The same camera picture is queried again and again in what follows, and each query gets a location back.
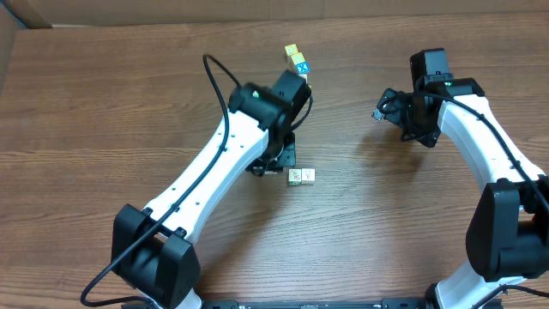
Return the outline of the green sided wooden block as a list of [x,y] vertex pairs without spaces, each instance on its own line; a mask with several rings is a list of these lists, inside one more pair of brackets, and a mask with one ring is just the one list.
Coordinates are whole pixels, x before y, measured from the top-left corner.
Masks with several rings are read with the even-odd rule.
[[289,185],[301,185],[302,184],[302,170],[299,168],[290,168],[288,170],[288,184]]

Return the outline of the plain deer wooden block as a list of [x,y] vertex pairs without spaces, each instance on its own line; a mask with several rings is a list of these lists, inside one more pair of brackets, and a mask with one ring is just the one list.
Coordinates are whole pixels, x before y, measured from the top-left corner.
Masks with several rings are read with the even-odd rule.
[[301,184],[312,185],[316,181],[316,170],[314,168],[301,169]]

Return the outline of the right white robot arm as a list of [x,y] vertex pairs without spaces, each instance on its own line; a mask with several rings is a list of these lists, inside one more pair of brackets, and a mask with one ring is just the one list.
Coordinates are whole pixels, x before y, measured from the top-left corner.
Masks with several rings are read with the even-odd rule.
[[413,90],[388,88],[372,117],[401,128],[401,141],[427,148],[445,134],[481,191],[466,233],[467,259],[406,308],[499,308],[510,290],[548,294],[524,282],[548,271],[548,177],[512,142],[473,78],[456,79],[444,49],[410,59]]

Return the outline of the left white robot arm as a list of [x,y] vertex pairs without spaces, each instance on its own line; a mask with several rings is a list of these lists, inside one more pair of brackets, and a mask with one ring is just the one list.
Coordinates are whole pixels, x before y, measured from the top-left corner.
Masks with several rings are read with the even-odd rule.
[[271,88],[235,88],[227,115],[184,172],[143,209],[121,208],[113,223],[113,272],[141,292],[125,308],[202,306],[194,246],[206,220],[241,173],[262,177],[295,167],[303,107],[311,107],[311,88],[290,70]]

